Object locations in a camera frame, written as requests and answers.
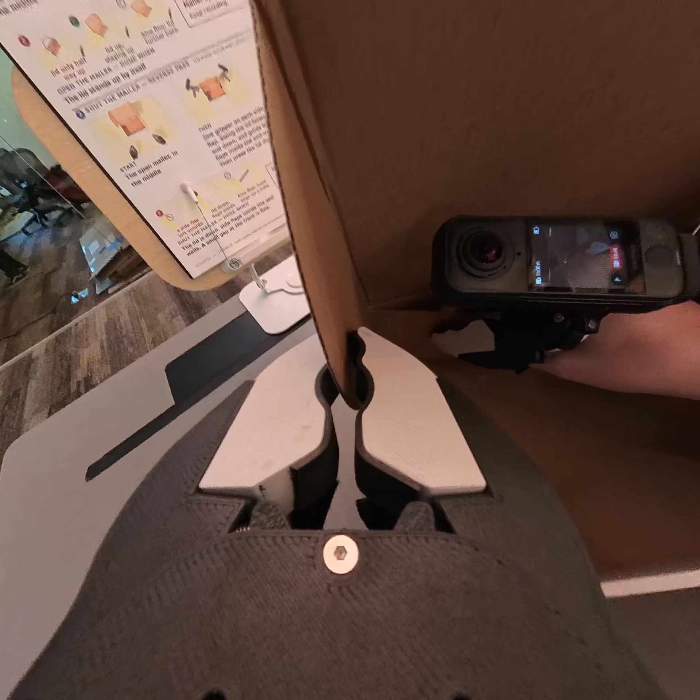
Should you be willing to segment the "black office chair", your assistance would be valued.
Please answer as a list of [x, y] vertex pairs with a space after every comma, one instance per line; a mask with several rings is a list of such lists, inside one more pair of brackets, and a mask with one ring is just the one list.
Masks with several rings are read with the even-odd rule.
[[27, 148], [1, 149], [2, 241], [83, 217], [90, 205], [91, 199], [62, 166], [45, 166]]

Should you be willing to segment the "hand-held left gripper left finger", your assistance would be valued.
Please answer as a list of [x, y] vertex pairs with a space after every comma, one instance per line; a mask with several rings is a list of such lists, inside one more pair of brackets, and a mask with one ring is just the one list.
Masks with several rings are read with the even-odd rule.
[[291, 526], [323, 526], [337, 489], [336, 398], [320, 341], [294, 346], [253, 382], [198, 489], [275, 503]]

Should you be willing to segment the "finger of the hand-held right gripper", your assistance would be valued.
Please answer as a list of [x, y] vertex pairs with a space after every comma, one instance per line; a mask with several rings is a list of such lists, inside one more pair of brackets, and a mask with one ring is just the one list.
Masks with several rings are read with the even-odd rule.
[[490, 353], [495, 351], [495, 335], [489, 322], [497, 320], [497, 314], [451, 314], [432, 329], [431, 341], [453, 357]]

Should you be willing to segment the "white document stand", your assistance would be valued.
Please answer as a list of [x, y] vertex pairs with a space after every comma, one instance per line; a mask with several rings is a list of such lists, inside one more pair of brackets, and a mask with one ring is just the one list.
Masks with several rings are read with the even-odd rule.
[[247, 267], [252, 282], [240, 291], [240, 302], [268, 335], [280, 335], [311, 315], [294, 254], [267, 272]]

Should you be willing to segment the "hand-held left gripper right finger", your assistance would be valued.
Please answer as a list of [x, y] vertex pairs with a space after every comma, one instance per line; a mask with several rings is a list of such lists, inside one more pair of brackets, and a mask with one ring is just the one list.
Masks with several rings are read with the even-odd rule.
[[351, 337], [360, 409], [355, 419], [356, 506], [368, 529], [392, 529], [426, 503], [483, 495], [487, 481], [435, 373], [369, 328]]

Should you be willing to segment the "pale flat carton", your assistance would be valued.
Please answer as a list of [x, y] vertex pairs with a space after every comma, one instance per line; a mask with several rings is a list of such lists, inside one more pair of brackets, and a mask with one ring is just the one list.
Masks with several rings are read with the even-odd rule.
[[79, 243], [96, 295], [105, 293], [115, 284], [116, 266], [127, 260], [130, 245], [121, 234], [104, 234], [95, 227], [88, 228]]

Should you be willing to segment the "instruction poster with smiley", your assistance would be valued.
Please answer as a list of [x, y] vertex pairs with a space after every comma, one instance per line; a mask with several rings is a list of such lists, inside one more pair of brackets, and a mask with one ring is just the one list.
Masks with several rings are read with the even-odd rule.
[[138, 210], [17, 67], [12, 68], [11, 86], [20, 115], [32, 132], [162, 280], [187, 291], [205, 291], [252, 271], [260, 280], [267, 280], [269, 291], [282, 289], [284, 284], [292, 281], [287, 291], [302, 293], [300, 273], [295, 267], [291, 272], [281, 273], [280, 283], [273, 282], [271, 272], [261, 272], [265, 260], [271, 260], [272, 265], [277, 266], [293, 258], [291, 237], [285, 224], [264, 237], [261, 243], [248, 246], [241, 253], [216, 258], [213, 269], [191, 279]]

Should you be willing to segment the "printed instruction sheet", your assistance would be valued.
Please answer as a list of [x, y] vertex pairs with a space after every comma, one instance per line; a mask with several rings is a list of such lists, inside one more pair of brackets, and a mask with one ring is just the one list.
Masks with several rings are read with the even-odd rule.
[[249, 1], [2, 1], [1, 46], [191, 279], [286, 225]]

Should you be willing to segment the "person's right hand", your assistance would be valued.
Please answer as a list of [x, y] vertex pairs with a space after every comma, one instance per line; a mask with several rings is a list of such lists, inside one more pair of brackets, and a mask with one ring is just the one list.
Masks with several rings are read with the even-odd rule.
[[610, 314], [577, 348], [532, 368], [599, 389], [699, 400], [699, 305]]

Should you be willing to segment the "cardboard mailer box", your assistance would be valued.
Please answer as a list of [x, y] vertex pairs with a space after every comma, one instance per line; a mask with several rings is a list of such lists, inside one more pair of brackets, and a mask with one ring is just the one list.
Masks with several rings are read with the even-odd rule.
[[439, 350], [439, 226], [699, 223], [698, 1], [255, 1], [294, 251], [330, 371], [361, 327], [457, 385], [572, 513], [610, 597], [699, 588], [699, 401]]

